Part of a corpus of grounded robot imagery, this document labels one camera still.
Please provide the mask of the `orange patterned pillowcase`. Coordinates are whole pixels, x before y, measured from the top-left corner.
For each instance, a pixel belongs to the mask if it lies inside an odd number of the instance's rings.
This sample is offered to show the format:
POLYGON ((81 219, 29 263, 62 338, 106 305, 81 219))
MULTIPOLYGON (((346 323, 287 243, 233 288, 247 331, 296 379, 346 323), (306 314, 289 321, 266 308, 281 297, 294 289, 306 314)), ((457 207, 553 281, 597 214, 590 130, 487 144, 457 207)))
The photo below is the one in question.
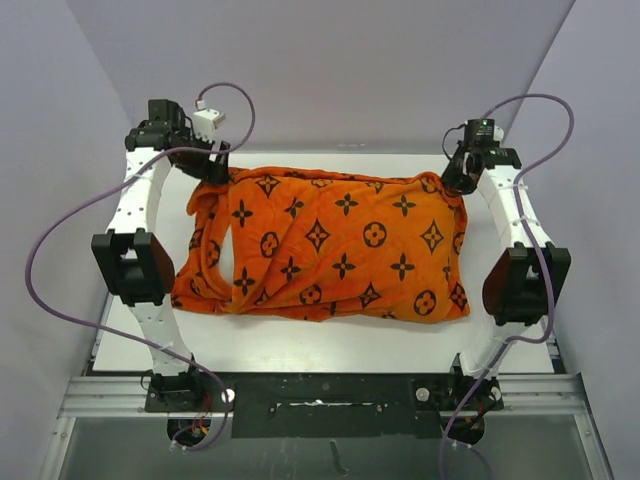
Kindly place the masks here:
POLYGON ((467 212, 435 173, 234 168, 226 185, 199 184, 186 210, 195 229, 171 293, 177 309, 424 324, 470 312, 459 270, 467 212), (218 270, 228 227, 232 285, 218 270))

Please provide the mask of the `white pillow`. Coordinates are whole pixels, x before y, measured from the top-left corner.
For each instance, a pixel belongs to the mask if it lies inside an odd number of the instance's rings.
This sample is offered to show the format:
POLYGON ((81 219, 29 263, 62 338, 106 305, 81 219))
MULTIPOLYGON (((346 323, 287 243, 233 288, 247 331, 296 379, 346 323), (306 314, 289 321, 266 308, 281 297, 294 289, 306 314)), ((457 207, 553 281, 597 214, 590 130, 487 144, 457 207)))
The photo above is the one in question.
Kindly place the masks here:
POLYGON ((234 248, 233 234, 230 227, 227 228, 220 247, 218 270, 221 278, 228 285, 232 285, 234 281, 234 248))

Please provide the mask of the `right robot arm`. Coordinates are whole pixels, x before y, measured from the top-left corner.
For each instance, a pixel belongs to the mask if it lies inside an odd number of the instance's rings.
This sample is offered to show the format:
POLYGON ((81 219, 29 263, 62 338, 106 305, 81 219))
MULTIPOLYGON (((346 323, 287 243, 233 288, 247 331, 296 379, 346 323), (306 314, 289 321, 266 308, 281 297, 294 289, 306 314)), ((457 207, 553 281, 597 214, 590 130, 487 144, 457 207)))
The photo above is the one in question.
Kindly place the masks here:
POLYGON ((460 375, 445 384, 448 402, 469 408, 481 396, 477 379, 498 373, 502 358, 516 342, 542 343, 527 331, 550 321, 564 285, 571 255, 544 231, 522 180, 522 164, 489 118, 471 119, 459 128, 462 138, 441 175, 444 192, 455 197, 478 192, 497 230, 501 255, 482 285, 484 318, 469 346, 458 355, 460 375))

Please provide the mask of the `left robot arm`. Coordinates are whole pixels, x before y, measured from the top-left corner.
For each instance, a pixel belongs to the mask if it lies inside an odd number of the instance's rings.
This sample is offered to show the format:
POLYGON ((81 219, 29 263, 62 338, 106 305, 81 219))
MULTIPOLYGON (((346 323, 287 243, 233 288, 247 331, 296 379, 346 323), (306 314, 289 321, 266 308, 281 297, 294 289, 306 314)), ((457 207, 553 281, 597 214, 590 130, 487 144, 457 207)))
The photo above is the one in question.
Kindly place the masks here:
POLYGON ((217 144, 223 113, 196 102, 187 116, 178 103, 155 99, 148 117, 125 137, 126 186, 105 233, 96 234, 91 250, 109 292, 119 298, 150 342, 151 397, 190 411, 204 396, 200 372, 185 345, 172 309, 175 269, 155 235, 164 182, 172 168, 199 180, 226 183, 229 144, 217 144), (218 147, 221 153, 213 156, 218 147))

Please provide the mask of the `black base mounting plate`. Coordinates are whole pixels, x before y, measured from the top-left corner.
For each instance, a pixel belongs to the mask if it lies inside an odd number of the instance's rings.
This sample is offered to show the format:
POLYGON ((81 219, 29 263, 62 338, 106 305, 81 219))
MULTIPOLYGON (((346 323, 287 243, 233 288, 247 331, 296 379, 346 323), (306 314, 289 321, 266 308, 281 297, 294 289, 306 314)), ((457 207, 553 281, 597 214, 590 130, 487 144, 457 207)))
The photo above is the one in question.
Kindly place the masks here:
POLYGON ((148 413, 182 415, 168 434, 195 445, 215 430, 216 415, 231 420, 234 438, 440 438, 451 413, 462 410, 453 438, 477 441, 484 417, 504 407, 497 380, 480 386, 458 369, 449 373, 222 373, 171 379, 154 375, 148 413))

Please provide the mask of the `aluminium frame rail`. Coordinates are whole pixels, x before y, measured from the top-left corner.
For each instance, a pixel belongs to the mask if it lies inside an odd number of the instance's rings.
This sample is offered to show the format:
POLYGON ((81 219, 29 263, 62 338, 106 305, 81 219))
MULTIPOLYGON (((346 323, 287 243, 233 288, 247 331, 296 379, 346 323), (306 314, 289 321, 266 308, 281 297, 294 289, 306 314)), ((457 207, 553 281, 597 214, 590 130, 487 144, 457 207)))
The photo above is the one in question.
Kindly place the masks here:
MULTIPOLYGON (((501 375, 503 405, 491 416, 562 416, 587 410, 581 380, 571 375, 501 375)), ((145 409, 147 392, 134 377, 74 377, 69 381, 58 415, 68 418, 192 418, 199 412, 145 409)))

